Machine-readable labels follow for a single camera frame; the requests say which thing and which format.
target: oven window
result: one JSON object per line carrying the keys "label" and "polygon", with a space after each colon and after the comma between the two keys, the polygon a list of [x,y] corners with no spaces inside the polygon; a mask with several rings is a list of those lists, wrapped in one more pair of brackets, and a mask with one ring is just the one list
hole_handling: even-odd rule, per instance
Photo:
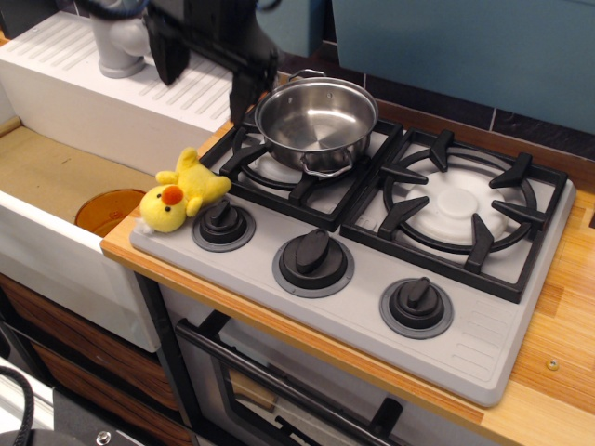
{"label": "oven window", "polygon": [[258,429],[267,442],[291,446],[357,446],[336,427],[308,413],[244,374],[218,364],[219,386],[227,408],[234,417]]}

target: pot rim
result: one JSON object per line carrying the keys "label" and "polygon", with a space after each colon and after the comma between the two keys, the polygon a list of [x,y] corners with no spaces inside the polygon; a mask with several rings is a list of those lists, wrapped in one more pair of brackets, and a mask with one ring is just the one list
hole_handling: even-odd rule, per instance
{"label": "pot rim", "polygon": [[[294,90],[294,89],[299,89],[299,88],[307,88],[310,86],[321,86],[321,85],[328,85],[328,86],[334,86],[334,87],[340,86],[340,87],[349,89],[352,92],[363,97],[365,99],[365,101],[367,102],[367,104],[372,109],[372,112],[374,115],[374,118],[371,120],[372,122],[368,126],[367,130],[365,132],[363,132],[358,138],[355,138],[353,141],[346,142],[345,144],[335,146],[335,147],[317,149],[315,151],[310,150],[310,149],[300,149],[297,147],[287,146],[286,144],[281,143],[281,142],[275,140],[274,138],[271,138],[271,136],[268,134],[268,132],[263,128],[263,125],[261,122],[261,116],[262,116],[262,113],[266,110],[266,107],[268,107],[269,104],[273,100],[278,99],[282,95],[285,95],[287,90]],[[257,107],[255,109],[256,126],[258,128],[258,131],[265,137],[266,141],[269,141],[270,143],[274,144],[277,147],[282,147],[289,151],[297,151],[297,152],[311,152],[312,151],[312,152],[324,153],[324,152],[329,152],[329,151],[339,151],[339,150],[346,149],[349,146],[358,143],[363,138],[366,138],[367,136],[370,135],[370,133],[372,133],[372,131],[374,130],[374,127],[376,126],[376,124],[378,122],[378,116],[379,116],[378,104],[377,104],[376,100],[374,99],[374,97],[367,90],[365,90],[364,88],[362,88],[361,86],[359,86],[357,84],[346,81],[344,79],[337,79],[335,77],[325,77],[325,76],[299,79],[299,80],[291,81],[291,82],[288,82],[281,86],[278,86],[275,89],[273,89],[269,95],[267,95],[265,98],[263,98],[257,104]]]}

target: stuffed toy duck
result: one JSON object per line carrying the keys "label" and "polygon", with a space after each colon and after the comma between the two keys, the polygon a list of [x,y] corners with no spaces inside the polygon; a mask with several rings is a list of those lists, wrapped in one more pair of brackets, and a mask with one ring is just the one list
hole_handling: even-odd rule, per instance
{"label": "stuffed toy duck", "polygon": [[176,171],[158,172],[161,186],[149,190],[140,201],[140,216],[146,232],[172,232],[186,217],[196,216],[203,206],[214,203],[231,188],[227,177],[218,177],[198,161],[189,147],[178,158]]}

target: black knob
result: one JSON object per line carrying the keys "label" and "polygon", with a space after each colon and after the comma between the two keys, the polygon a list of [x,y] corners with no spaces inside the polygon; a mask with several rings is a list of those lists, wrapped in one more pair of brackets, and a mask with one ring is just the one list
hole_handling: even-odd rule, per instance
{"label": "black knob", "polygon": [[296,250],[296,268],[300,274],[308,274],[320,267],[328,255],[330,237],[325,230],[313,230],[302,238]]}
{"label": "black knob", "polygon": [[438,324],[444,315],[440,292],[423,277],[401,284],[389,301],[392,317],[408,328],[427,329]]}
{"label": "black knob", "polygon": [[201,216],[200,232],[210,243],[235,242],[244,235],[246,228],[247,223],[243,213],[232,206],[229,200],[222,200]]}
{"label": "black knob", "polygon": [[299,288],[320,290],[337,283],[347,271],[343,248],[326,230],[313,230],[291,240],[279,257],[279,270]]}

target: stove top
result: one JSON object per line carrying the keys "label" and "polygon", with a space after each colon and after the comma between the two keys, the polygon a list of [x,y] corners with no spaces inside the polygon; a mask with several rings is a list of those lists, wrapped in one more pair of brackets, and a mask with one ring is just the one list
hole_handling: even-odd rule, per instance
{"label": "stove top", "polygon": [[[326,183],[271,174],[261,141],[250,125],[232,130],[202,160],[232,179],[226,199],[170,234],[139,225],[133,246],[457,395],[498,403],[574,201],[566,175],[450,132],[381,122],[353,172]],[[212,241],[214,226],[232,228],[223,244],[240,227],[249,235],[227,252],[195,242]]]}

